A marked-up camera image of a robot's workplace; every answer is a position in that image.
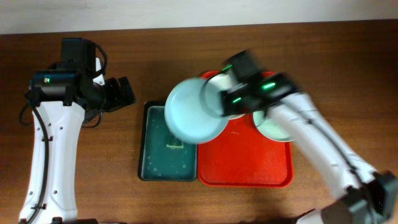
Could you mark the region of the white plate green stain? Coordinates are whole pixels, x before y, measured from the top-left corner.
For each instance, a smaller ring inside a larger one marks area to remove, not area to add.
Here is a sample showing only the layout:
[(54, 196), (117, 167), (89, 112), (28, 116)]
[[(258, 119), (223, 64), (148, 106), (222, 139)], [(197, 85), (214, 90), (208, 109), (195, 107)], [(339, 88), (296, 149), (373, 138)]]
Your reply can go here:
[(229, 75), (218, 71), (204, 72), (201, 77), (209, 79), (206, 85), (203, 85), (200, 93), (203, 109), (214, 118), (222, 117), (224, 111), (220, 93), (230, 89), (234, 85), (234, 81)]

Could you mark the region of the pale green plate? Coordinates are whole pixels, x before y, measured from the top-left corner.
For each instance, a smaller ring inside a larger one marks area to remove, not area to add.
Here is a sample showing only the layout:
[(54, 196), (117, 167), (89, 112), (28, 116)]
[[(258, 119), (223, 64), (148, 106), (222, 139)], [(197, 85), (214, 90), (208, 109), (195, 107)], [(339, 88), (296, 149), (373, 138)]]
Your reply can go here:
[(277, 142), (291, 142), (294, 140), (291, 135), (268, 118), (263, 111), (253, 112), (252, 118), (257, 130), (266, 138)]

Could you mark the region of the light blue plate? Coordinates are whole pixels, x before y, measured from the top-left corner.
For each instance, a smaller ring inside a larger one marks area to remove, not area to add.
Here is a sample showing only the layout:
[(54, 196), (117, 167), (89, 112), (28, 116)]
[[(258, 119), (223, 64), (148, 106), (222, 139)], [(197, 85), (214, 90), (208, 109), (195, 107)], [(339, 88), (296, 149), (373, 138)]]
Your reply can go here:
[(184, 80), (167, 97), (164, 111), (167, 127), (183, 142), (209, 142), (220, 135), (228, 124), (227, 116), (214, 118), (203, 109), (200, 93), (206, 83), (201, 78)]

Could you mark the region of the green yellow sponge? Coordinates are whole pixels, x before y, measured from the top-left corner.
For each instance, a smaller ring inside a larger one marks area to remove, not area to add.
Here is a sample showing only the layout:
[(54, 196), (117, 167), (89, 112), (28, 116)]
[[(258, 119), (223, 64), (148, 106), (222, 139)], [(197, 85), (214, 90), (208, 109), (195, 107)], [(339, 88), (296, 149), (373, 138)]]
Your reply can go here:
[(173, 134), (169, 134), (165, 145), (169, 149), (183, 149), (184, 147), (184, 143)]

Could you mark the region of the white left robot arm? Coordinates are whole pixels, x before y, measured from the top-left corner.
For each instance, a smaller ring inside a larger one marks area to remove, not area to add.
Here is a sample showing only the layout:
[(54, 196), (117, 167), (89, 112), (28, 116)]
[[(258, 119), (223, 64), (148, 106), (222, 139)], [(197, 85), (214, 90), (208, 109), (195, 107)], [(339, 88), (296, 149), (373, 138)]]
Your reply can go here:
[(64, 38), (61, 59), (34, 73), (25, 93), (34, 148), (19, 223), (96, 223), (78, 219), (75, 168), (81, 129), (136, 102), (126, 77), (104, 79), (108, 57), (96, 43)]

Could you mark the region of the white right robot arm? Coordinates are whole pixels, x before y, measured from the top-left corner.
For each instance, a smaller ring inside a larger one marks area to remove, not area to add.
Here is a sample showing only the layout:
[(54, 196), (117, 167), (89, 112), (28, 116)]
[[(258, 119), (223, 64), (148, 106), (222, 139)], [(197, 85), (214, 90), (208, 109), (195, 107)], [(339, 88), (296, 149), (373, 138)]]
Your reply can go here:
[(225, 116), (263, 111), (285, 130), (317, 168), (335, 202), (306, 212), (289, 223), (384, 223), (394, 213), (397, 177), (378, 172), (363, 160), (323, 118), (309, 95), (284, 73), (265, 77), (249, 51), (225, 61), (234, 80), (221, 92)]

